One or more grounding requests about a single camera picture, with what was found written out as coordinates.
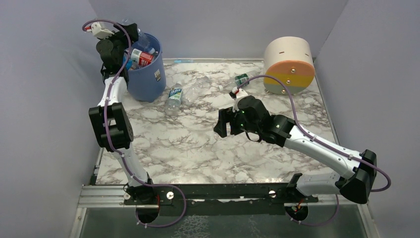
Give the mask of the red label clear bottle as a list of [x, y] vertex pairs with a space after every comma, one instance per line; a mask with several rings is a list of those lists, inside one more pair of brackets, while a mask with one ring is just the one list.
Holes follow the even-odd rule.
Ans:
[[130, 67], [138, 69], [151, 64], [155, 60], [156, 56], [139, 49], [132, 49], [129, 58], [129, 61], [131, 62]]

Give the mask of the clear bottle red cap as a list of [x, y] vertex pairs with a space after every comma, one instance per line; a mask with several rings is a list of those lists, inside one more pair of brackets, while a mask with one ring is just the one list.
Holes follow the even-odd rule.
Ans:
[[206, 75], [197, 78], [196, 82], [190, 86], [183, 96], [183, 102], [185, 105], [192, 105], [203, 92], [205, 92], [210, 86], [210, 76]]

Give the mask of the dark green label bottle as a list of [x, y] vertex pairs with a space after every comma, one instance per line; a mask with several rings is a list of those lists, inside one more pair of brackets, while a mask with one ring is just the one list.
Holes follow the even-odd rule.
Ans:
[[229, 78], [226, 82], [222, 83], [221, 85], [218, 85], [219, 91], [228, 90], [230, 91], [233, 87], [240, 86], [244, 83], [244, 87], [249, 85], [249, 82], [245, 83], [250, 78], [259, 75], [260, 73], [258, 71], [252, 70], [243, 74], [238, 74], [236, 76], [233, 76]]

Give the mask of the blue green label bottle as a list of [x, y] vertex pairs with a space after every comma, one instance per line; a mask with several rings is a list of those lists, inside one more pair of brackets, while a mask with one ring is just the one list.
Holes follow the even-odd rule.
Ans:
[[182, 94], [182, 83], [181, 81], [177, 81], [175, 85], [171, 88], [165, 104], [165, 113], [168, 116], [175, 116], [178, 114], [181, 106]]

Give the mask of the Ganten small water bottle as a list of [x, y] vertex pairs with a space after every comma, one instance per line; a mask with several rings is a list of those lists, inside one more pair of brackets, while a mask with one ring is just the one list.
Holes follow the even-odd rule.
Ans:
[[[130, 25], [133, 23], [134, 21], [130, 18], [125, 18], [120, 21], [121, 25]], [[138, 32], [137, 43], [139, 45], [139, 49], [143, 52], [147, 52], [152, 55], [155, 52], [155, 49], [151, 46], [147, 35], [139, 27], [137, 27], [137, 32]]]

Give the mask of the blue label clear bottle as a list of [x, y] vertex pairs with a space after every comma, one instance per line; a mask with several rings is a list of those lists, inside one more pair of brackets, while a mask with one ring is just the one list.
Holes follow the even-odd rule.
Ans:
[[127, 61], [127, 64], [125, 65], [125, 67], [128, 71], [139, 69], [138, 58], [136, 56], [129, 56], [128, 54], [125, 54], [123, 56], [123, 62], [126, 62], [126, 61]]

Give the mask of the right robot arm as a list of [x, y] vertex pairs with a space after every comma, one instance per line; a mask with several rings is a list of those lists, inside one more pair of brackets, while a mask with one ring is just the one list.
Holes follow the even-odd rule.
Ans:
[[224, 138], [241, 133], [258, 135], [264, 141], [303, 153], [333, 171], [329, 174], [300, 175], [293, 187], [302, 196], [340, 194], [346, 199], [366, 204], [377, 172], [377, 155], [366, 149], [358, 152], [341, 147], [322, 137], [301, 131], [297, 123], [284, 115], [271, 115], [263, 102], [246, 96], [235, 105], [221, 109], [214, 132]]

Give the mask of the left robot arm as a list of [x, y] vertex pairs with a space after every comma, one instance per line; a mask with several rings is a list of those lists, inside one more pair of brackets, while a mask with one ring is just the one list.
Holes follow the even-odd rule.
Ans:
[[89, 108], [89, 118], [98, 145], [113, 154], [127, 176], [124, 189], [128, 198], [150, 202], [156, 196], [153, 181], [134, 151], [133, 129], [121, 101], [129, 82], [126, 65], [132, 44], [138, 39], [137, 25], [121, 25], [109, 20], [117, 29], [111, 31], [104, 26], [105, 22], [105, 19], [94, 19], [83, 25], [85, 32], [99, 40], [96, 50], [103, 62], [101, 75], [105, 85], [98, 105]]

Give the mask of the blue plastic bin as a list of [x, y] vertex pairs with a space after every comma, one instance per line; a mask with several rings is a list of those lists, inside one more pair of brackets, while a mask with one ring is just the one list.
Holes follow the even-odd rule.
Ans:
[[128, 92], [137, 101], [153, 102], [166, 88], [160, 41], [146, 33], [151, 46], [157, 51], [155, 60], [148, 66], [128, 71]]

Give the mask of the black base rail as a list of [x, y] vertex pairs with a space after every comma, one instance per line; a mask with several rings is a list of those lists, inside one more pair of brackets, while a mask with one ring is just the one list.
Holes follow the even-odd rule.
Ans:
[[124, 191], [124, 205], [134, 206], [140, 214], [172, 217], [285, 215], [287, 206], [318, 202], [282, 182], [130, 186]]

